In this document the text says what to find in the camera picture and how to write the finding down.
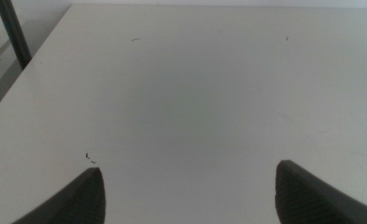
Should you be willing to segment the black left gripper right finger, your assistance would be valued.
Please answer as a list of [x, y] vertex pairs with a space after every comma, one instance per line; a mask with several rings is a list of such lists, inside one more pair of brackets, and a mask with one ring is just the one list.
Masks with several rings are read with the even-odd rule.
[[367, 224], [367, 205], [290, 160], [277, 165], [275, 190], [281, 223]]

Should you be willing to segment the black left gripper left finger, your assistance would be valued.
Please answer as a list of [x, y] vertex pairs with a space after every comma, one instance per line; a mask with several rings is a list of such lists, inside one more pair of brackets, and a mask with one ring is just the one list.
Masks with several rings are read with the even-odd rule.
[[98, 167], [88, 168], [15, 224], [103, 224], [106, 194]]

